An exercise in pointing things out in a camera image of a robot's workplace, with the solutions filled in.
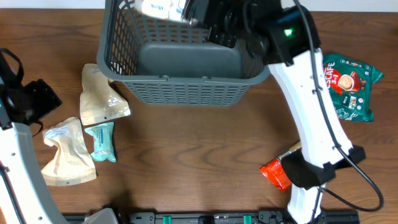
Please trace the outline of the green Nescafe coffee bag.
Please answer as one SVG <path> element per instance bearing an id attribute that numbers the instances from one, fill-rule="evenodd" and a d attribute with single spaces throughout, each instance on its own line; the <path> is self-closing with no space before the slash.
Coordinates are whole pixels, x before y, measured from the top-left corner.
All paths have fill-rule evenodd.
<path id="1" fill-rule="evenodd" d="M 339 119 L 373 122 L 372 86 L 384 77 L 376 67 L 330 53 L 323 56 L 323 73 Z"/>

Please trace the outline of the red spaghetti pasta packet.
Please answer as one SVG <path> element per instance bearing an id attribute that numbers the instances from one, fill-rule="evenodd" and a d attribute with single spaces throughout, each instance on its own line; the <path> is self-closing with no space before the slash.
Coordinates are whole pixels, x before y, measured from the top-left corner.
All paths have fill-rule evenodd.
<path id="1" fill-rule="evenodd" d="M 291 146 L 288 150 L 277 156 L 275 159 L 271 160 L 266 165 L 262 166 L 259 169 L 259 171 L 267 180 L 269 180 L 280 191 L 287 190 L 292 185 L 292 182 L 285 174 L 285 171 L 282 167 L 282 159 L 301 148 L 302 144 L 299 141 L 295 143 L 293 146 Z"/>

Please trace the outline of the white tissue pack box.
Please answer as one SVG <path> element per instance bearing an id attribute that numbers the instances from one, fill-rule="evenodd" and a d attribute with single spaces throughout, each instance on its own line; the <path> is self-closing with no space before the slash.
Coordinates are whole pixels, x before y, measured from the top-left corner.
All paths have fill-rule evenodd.
<path id="1" fill-rule="evenodd" d="M 200 26 L 196 19 L 185 19 L 183 13 L 187 0 L 135 0 L 132 6 L 149 17 L 166 21 Z"/>

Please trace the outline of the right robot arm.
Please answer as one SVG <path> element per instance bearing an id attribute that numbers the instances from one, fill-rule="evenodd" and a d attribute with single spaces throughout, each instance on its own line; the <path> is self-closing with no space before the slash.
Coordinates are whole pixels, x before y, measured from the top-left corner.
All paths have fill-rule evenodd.
<path id="1" fill-rule="evenodd" d="M 287 219 L 320 220 L 326 184 L 338 169 L 357 168 L 365 158 L 343 131 L 323 77 L 322 52 L 312 15 L 299 2 L 187 1 L 182 16 L 210 30 L 209 41 L 232 46 L 245 40 L 277 80 L 297 127 L 301 147 L 281 160 L 292 183 Z"/>

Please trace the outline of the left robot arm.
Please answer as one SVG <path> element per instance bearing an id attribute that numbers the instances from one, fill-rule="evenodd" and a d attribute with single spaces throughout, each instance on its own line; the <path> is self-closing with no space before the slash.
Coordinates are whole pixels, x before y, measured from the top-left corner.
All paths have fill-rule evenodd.
<path id="1" fill-rule="evenodd" d="M 66 223 L 37 162 L 31 124 L 62 101 L 42 80 L 22 84 L 24 68 L 1 49 L 1 210 L 8 223 Z"/>

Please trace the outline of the dark grey plastic basket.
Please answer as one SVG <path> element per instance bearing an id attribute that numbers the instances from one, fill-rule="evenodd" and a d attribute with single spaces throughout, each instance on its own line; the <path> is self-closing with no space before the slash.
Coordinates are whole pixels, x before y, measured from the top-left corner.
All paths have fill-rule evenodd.
<path id="1" fill-rule="evenodd" d="M 139 13 L 134 1 L 106 1 L 97 63 L 149 104 L 230 106 L 269 77 L 240 40 L 210 43 L 208 32 Z"/>

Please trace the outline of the teal wet wipes pack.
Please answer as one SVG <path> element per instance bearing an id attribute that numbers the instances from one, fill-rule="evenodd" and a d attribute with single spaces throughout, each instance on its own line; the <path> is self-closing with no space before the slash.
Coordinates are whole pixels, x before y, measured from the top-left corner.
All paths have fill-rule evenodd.
<path id="1" fill-rule="evenodd" d="M 85 128 L 85 133 L 93 137 L 94 151 L 90 156 L 94 161 L 117 161 L 113 147 L 113 129 L 113 122 L 102 123 Z"/>

